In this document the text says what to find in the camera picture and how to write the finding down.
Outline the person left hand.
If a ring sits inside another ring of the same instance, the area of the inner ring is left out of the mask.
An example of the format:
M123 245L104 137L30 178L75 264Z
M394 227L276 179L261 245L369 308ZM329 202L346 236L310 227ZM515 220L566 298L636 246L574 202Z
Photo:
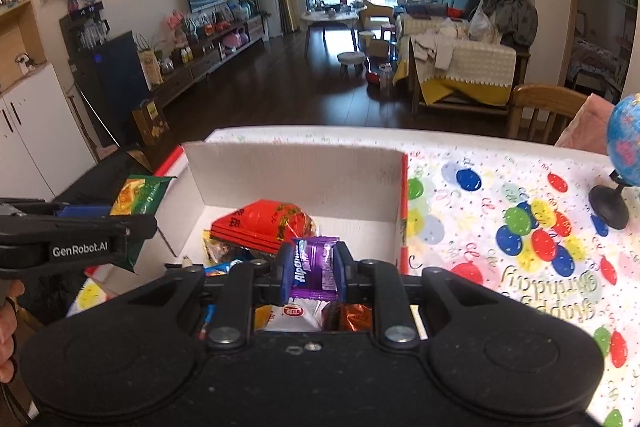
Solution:
M13 336L17 329L17 317L13 308L13 300L25 291L21 281L13 281L8 289L8 295L3 300L0 313L0 381L9 384L15 374L12 357L15 350Z

